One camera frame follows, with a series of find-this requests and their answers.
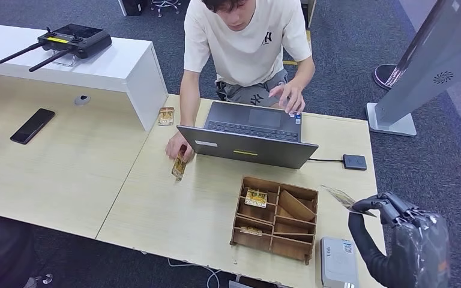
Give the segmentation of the person's left hand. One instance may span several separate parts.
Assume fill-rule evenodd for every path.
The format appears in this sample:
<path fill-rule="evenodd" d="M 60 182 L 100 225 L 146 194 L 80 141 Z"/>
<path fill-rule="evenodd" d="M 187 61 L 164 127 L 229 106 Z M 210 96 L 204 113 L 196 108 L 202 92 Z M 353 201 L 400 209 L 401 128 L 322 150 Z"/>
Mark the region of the person's left hand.
<path fill-rule="evenodd" d="M 270 91 L 269 97 L 273 98 L 279 96 L 279 107 L 287 114 L 299 115 L 306 106 L 302 95 L 303 88 L 304 86 L 294 79 L 284 85 L 273 88 Z"/>

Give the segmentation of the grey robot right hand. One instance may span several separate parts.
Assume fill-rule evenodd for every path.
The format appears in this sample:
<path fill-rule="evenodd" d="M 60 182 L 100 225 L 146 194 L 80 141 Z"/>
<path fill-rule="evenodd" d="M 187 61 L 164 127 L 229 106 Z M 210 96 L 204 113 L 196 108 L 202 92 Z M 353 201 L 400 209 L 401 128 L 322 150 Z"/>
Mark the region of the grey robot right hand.
<path fill-rule="evenodd" d="M 368 233 L 363 215 L 380 213 L 392 228 L 391 254 L 384 255 Z M 355 202 L 348 227 L 369 274 L 384 287 L 448 287 L 450 240 L 446 219 L 386 192 Z"/>

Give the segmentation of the person's right hand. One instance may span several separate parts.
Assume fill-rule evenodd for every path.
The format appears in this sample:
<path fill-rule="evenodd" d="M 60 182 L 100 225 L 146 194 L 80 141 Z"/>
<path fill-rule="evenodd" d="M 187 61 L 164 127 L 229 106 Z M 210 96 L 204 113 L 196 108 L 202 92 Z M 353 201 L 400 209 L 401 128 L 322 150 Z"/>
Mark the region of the person's right hand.
<path fill-rule="evenodd" d="M 182 148 L 184 148 L 183 162 L 190 162 L 194 151 L 184 136 L 180 132 L 177 132 L 169 139 L 165 152 L 169 158 L 176 159 Z"/>

